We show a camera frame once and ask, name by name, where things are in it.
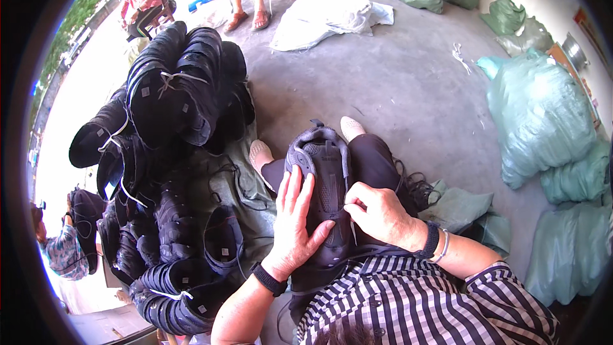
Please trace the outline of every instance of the bangle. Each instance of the bangle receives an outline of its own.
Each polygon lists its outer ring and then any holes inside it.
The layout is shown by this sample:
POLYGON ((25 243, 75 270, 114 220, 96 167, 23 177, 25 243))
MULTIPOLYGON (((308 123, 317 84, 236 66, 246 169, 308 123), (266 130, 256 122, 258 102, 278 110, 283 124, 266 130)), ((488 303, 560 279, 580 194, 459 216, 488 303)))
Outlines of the bangle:
POLYGON ((447 229, 443 229, 443 233, 445 234, 445 245, 443 246, 443 251, 441 252, 441 254, 438 256, 436 260, 434 261, 426 260, 430 264, 436 264, 437 262, 441 260, 441 258, 445 257, 445 255, 447 254, 447 248, 449 247, 449 232, 447 231, 447 229))

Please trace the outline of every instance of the sandal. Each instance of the sandal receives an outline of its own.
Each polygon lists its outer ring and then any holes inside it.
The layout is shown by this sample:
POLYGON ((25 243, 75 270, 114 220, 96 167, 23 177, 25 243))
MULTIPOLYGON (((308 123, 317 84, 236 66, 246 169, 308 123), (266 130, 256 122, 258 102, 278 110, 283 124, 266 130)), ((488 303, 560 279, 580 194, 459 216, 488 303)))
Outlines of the sandal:
POLYGON ((251 30, 252 31, 263 30, 264 28, 268 27, 270 24, 270 15, 268 14, 268 12, 266 11, 256 12, 256 16, 253 18, 253 24, 260 23, 263 20, 265 20, 265 23, 263 25, 261 25, 260 27, 251 27, 251 30))
POLYGON ((249 15, 247 12, 243 12, 242 14, 232 14, 232 19, 230 19, 228 24, 226 24, 226 27, 224 27, 224 32, 227 33, 234 31, 243 22, 243 20, 247 19, 248 17, 249 15))

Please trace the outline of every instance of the foot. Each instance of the foot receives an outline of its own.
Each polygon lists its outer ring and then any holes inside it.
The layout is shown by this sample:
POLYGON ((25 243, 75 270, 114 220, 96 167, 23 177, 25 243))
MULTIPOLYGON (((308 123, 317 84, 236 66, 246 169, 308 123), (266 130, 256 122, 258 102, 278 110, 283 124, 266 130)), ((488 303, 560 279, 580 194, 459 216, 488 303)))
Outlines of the foot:
POLYGON ((270 186, 266 179, 264 179, 264 176, 262 176, 262 167, 268 163, 272 163, 273 160, 274 158, 272 157, 272 152, 265 142, 262 140, 254 140, 251 143, 251 149, 249 150, 249 161, 256 172, 264 180, 266 186, 271 190, 274 189, 272 186, 270 186))
POLYGON ((351 142, 351 140, 355 139, 356 136, 366 133, 362 124, 348 116, 343 116, 341 118, 341 132, 343 133, 343 136, 345 136, 345 140, 347 140, 347 142, 351 142))
POLYGON ((251 30, 259 31, 268 27, 270 22, 270 15, 266 11, 256 12, 256 16, 253 18, 253 24, 251 30))
POLYGON ((224 27, 224 32, 234 31, 243 22, 243 20, 247 19, 247 17, 248 15, 244 11, 235 12, 234 14, 232 14, 232 18, 228 20, 226 27, 224 27))

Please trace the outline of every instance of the woman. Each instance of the woman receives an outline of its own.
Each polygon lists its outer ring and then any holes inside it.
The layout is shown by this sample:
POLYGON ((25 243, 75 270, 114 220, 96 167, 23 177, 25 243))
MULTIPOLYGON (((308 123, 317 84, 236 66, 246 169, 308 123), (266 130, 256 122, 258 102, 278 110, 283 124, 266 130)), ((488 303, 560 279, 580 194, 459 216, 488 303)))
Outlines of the woman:
MULTIPOLYGON (((349 262, 345 273, 318 292, 297 328, 303 344, 439 343, 549 344, 557 341, 558 320, 530 295, 493 250, 468 238, 428 226, 407 213, 392 189, 399 181, 385 142, 366 134, 353 119, 341 119, 348 140, 352 172, 345 210, 372 238, 410 252, 426 251, 428 262, 416 257, 376 256, 349 262), (432 238, 438 233, 438 241, 432 238), (464 279, 460 293, 446 273, 464 279)), ((252 146, 258 172, 271 185, 276 177, 270 150, 252 146)), ((268 287, 287 280, 324 242, 333 224, 324 221, 308 236, 305 228, 314 179, 294 166, 278 188, 275 241, 261 268, 221 307, 213 326, 213 344, 252 343, 274 300, 268 287), (268 274, 272 282, 262 275, 268 274)))

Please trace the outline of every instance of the floral shirt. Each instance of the floral shirt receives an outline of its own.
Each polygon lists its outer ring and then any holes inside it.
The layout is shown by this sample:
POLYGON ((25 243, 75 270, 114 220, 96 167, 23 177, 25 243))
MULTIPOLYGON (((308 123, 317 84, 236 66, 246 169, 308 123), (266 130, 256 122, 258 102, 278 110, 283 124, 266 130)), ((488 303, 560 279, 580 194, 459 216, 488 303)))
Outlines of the floral shirt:
POLYGON ((58 237, 48 238, 39 246, 49 259, 51 270, 59 276, 76 281, 89 274, 89 263, 74 227, 65 225, 58 237))

